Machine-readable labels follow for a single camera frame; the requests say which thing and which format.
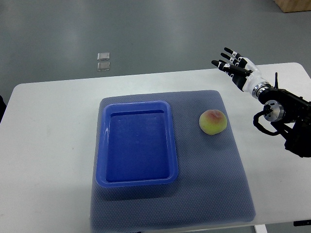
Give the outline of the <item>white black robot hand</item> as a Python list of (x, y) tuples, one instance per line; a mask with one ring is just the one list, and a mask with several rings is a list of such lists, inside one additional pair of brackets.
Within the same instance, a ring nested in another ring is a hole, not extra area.
[(260, 90), (271, 86), (251, 60), (230, 48), (225, 47), (224, 50), (221, 53), (224, 59), (213, 60), (211, 63), (226, 73), (239, 90), (250, 93), (257, 99)]

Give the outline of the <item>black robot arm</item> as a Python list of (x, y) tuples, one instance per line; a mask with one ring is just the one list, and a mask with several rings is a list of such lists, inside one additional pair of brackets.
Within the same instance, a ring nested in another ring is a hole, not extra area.
[(311, 103), (280, 89), (277, 74), (274, 86), (261, 82), (252, 94), (263, 104), (263, 110), (253, 117), (253, 125), (264, 134), (281, 135), (286, 150), (301, 158), (310, 158)]

